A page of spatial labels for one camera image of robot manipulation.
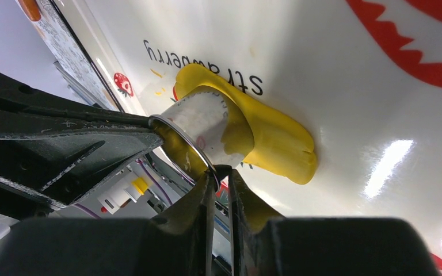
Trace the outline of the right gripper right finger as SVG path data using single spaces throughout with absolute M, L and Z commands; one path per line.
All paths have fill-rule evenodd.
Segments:
M 439 275 L 425 243 L 391 217 L 285 217 L 228 168 L 234 275 Z

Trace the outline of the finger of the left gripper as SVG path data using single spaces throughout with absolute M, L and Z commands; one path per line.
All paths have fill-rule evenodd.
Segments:
M 144 129 L 7 137 L 0 139 L 0 188 L 63 209 L 162 144 Z
M 0 73 L 0 110 L 148 127 L 148 117 L 101 109 L 35 89 Z

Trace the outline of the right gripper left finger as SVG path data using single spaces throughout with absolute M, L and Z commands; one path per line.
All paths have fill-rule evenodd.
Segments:
M 36 218 L 0 248 L 0 275 L 210 275 L 215 173 L 153 218 Z

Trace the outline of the yellow dough lump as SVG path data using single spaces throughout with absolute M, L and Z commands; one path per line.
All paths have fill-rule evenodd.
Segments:
M 317 169 L 315 143 L 310 133 L 290 116 L 241 92 L 199 64 L 180 69 L 174 85 L 181 100 L 200 86 L 219 90 L 240 108 L 254 138 L 254 148 L 243 162 L 305 185 Z

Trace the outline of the metal ring cutter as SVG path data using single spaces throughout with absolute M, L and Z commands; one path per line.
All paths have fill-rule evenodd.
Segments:
M 227 98 L 200 86 L 161 114 L 149 117 L 150 128 L 163 139 L 161 151 L 189 182 L 195 183 L 216 164 L 228 164 L 221 142 L 227 126 Z

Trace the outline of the strawberry print tray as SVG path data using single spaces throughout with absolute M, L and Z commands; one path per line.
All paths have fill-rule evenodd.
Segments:
M 57 1 L 128 113 L 160 114 L 198 63 L 299 121 L 318 169 L 245 181 L 286 216 L 395 216 L 442 273 L 442 1 Z

